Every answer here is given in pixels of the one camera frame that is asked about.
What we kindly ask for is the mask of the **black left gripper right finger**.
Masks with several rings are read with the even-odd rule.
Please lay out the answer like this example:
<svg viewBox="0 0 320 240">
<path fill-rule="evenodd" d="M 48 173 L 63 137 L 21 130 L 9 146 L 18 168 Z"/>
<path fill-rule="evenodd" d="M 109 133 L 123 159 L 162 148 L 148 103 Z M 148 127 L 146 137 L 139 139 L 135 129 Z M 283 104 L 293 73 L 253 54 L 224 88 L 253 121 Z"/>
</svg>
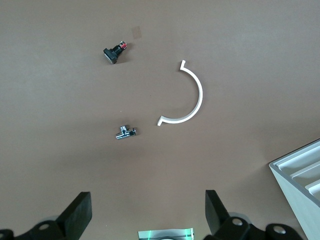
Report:
<svg viewBox="0 0 320 240">
<path fill-rule="evenodd" d="M 230 216 L 215 190 L 205 191 L 205 218 L 211 232 L 205 240 L 246 240 L 248 237 L 248 222 Z"/>
</svg>

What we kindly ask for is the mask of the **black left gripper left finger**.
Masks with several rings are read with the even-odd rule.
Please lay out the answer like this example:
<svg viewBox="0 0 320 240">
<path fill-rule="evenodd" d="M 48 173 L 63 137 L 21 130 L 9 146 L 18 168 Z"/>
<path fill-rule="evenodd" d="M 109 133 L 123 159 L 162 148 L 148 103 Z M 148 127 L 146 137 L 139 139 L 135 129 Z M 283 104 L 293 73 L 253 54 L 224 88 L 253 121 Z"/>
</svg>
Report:
<svg viewBox="0 0 320 240">
<path fill-rule="evenodd" d="M 78 240 L 91 219 L 91 193 L 81 192 L 56 220 L 38 223 L 26 236 L 28 240 Z"/>
</svg>

